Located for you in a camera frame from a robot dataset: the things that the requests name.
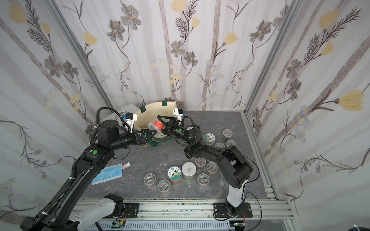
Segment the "white lid seed jar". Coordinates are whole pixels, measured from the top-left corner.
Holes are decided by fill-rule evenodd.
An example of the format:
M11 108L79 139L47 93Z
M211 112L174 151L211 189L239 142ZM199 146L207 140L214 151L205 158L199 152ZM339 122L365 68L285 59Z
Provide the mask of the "white lid seed jar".
M182 177L186 181L195 179L197 167L193 162L186 162L182 166Z

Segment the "red label seed jar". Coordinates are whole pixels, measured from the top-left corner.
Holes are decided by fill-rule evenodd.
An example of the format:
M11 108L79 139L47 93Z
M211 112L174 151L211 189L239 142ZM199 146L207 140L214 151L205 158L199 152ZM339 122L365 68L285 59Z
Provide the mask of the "red label seed jar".
M182 170L178 166L173 166L168 169L168 179L171 184L177 185L182 180Z

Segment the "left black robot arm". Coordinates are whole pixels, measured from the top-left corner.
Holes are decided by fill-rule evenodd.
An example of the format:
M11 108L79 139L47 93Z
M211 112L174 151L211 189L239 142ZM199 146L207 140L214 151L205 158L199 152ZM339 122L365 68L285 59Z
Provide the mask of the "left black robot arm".
M73 208L92 180L115 155L115 151L130 145L147 143L155 130L128 131L116 120L106 120L97 126L93 139L75 160L71 174L53 199L35 217L26 217L23 231L76 231L80 222L69 219Z

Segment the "cream canvas tote bag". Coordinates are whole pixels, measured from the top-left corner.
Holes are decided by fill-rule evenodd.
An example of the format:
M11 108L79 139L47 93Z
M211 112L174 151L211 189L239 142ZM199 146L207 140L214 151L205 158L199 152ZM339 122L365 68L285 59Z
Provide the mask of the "cream canvas tote bag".
M157 116L173 116L175 108L177 108L176 102L169 101L161 101L142 106L135 112L137 121L134 123L134 128L136 130L147 129L148 124L154 121Z

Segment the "clear lid green seed cup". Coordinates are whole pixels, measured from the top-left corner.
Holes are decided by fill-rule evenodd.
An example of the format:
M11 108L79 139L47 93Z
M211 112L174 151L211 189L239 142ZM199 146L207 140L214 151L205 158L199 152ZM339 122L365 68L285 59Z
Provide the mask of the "clear lid green seed cup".
M227 141L232 138L233 132L230 129L225 129L223 130L222 136L223 136L223 140Z

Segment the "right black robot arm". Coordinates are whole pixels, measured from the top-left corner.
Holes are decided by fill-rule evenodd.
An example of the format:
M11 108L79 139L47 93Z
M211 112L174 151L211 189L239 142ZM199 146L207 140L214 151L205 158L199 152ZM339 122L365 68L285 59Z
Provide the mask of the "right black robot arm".
M245 202L245 185L253 172L247 158L234 145L227 148L215 148L206 145L200 126L189 116L179 120L173 116L157 116L163 125L161 131L172 135L186 143L184 153L187 158L204 158L214 162L220 169L229 185L228 196L225 200L226 210L231 217L235 217Z

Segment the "large strawberry label jar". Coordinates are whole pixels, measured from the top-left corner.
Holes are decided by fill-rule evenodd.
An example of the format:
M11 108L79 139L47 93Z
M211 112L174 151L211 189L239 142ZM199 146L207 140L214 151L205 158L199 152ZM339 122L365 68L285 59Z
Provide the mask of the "large strawberry label jar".
M205 133L203 136L203 142L206 145L213 145L215 143L216 137L212 133Z

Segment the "orange sunflower seed cup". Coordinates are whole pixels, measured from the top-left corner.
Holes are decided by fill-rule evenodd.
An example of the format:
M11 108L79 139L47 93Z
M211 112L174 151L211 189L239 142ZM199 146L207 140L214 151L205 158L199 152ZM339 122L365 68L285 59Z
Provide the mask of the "orange sunflower seed cup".
M237 143L234 140L228 140L225 143L226 147L229 148L230 146L235 146L237 147Z

